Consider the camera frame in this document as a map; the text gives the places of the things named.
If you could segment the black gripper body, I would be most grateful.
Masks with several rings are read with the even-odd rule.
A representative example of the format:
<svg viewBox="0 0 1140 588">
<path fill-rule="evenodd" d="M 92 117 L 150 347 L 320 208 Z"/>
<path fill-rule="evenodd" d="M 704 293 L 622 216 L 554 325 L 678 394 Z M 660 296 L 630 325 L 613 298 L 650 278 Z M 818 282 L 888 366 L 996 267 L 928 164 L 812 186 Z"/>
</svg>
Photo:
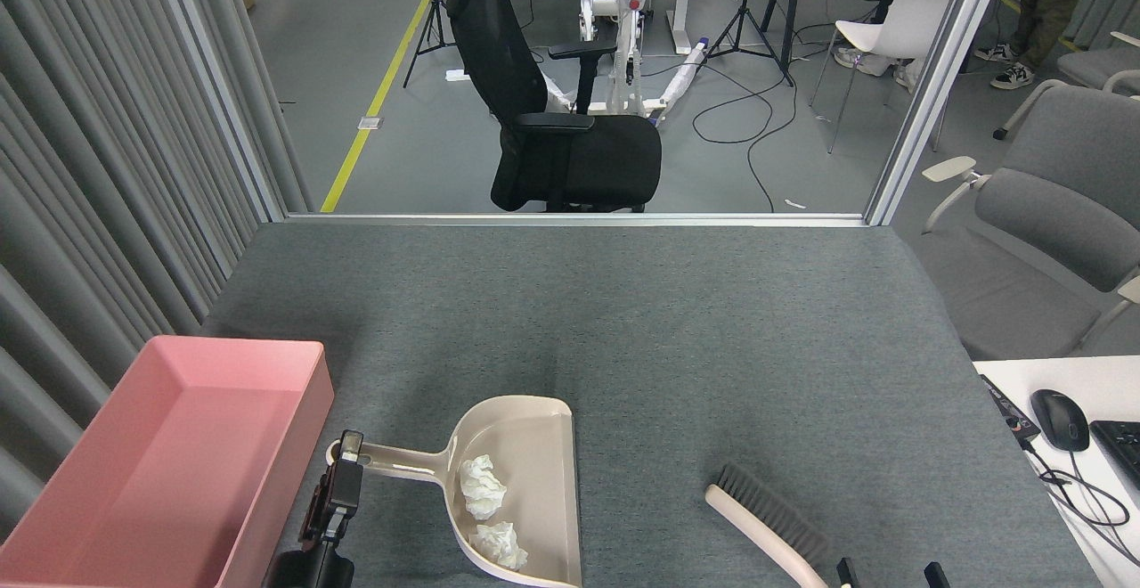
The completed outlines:
<svg viewBox="0 0 1140 588">
<path fill-rule="evenodd" d="M 350 587 L 355 563 L 337 555 L 337 544 L 317 544 L 311 549 L 282 552 L 272 560 L 264 587 Z"/>
</svg>

